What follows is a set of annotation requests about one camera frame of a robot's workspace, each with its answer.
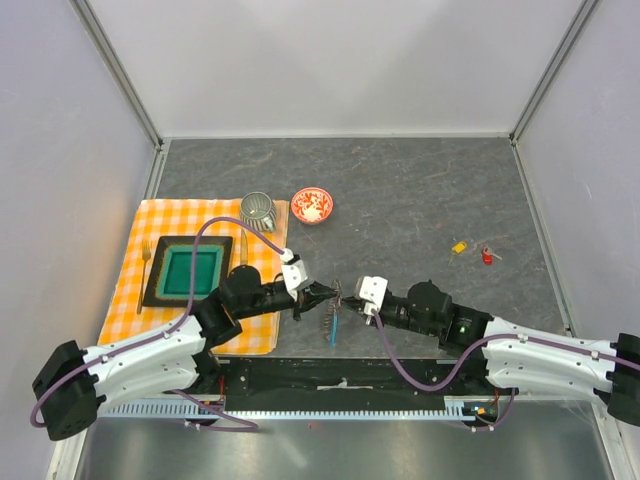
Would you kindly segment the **blue tag keyring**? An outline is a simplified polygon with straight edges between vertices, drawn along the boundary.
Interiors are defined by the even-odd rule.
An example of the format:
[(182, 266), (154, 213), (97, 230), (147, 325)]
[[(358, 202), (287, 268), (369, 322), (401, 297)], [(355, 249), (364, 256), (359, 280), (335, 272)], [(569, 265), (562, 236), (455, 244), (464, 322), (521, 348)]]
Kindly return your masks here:
[(334, 295), (327, 301), (326, 313), (322, 323), (323, 334), (330, 348), (334, 348), (337, 343), (337, 333), (339, 316), (342, 303), (342, 283), (339, 279), (334, 279), (331, 283)]

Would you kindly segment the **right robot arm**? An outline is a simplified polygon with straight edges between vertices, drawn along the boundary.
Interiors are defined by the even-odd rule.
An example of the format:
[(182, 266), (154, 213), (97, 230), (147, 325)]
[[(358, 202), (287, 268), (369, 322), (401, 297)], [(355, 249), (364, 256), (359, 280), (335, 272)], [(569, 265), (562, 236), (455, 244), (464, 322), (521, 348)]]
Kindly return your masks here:
[(619, 334), (614, 341), (589, 340), (523, 327), (453, 302), (432, 281), (413, 285), (406, 296), (391, 293), (382, 277), (359, 279), (343, 305), (374, 324), (380, 333), (394, 327), (437, 339), (456, 357), (439, 382), (412, 377), (396, 356), (399, 374), (424, 392), (444, 390), (458, 377), (477, 394), (492, 385), (515, 393), (544, 392), (605, 404), (613, 418), (639, 423), (639, 339)]

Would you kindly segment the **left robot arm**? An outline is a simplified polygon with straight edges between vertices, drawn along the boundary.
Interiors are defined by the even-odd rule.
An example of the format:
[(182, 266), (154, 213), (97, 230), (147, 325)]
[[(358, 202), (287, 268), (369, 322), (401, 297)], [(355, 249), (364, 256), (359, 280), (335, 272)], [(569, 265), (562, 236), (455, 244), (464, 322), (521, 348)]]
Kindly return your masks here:
[(111, 344), (82, 349), (71, 340), (57, 346), (32, 383), (30, 423), (59, 441), (130, 401), (190, 387), (211, 392), (220, 378), (211, 351), (239, 336), (242, 320), (286, 310), (299, 317), (335, 295), (291, 266), (268, 283), (256, 268), (236, 267), (165, 325)]

